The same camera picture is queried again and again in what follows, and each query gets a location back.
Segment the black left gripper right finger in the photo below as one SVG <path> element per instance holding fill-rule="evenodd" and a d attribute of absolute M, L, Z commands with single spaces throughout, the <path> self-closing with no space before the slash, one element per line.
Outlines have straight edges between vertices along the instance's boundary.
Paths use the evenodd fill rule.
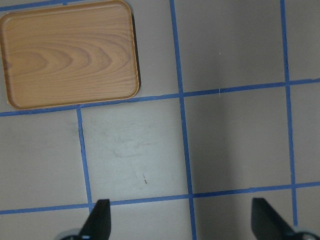
<path fill-rule="evenodd" d="M 252 199 L 251 230 L 257 240 L 298 240 L 300 237 L 264 198 Z"/>

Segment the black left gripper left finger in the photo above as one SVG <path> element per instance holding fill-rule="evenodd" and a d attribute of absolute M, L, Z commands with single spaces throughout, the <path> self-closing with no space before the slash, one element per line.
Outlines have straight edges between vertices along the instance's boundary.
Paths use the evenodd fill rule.
<path fill-rule="evenodd" d="M 109 199 L 99 199 L 78 236 L 80 240 L 108 240 L 111 235 L 111 206 Z"/>

